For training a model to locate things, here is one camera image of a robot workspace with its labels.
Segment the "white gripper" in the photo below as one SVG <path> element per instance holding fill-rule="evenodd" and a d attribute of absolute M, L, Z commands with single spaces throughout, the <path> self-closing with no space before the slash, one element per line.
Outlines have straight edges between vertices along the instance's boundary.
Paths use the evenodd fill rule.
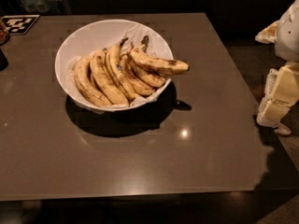
<path fill-rule="evenodd" d="M 281 123 L 299 101 L 299 0 L 295 0 L 279 21 L 272 22 L 255 36 L 257 42 L 275 43 L 276 55 L 286 62 L 272 68 L 266 77 L 264 97 L 258 109 L 257 123 L 288 136 L 291 129 Z"/>

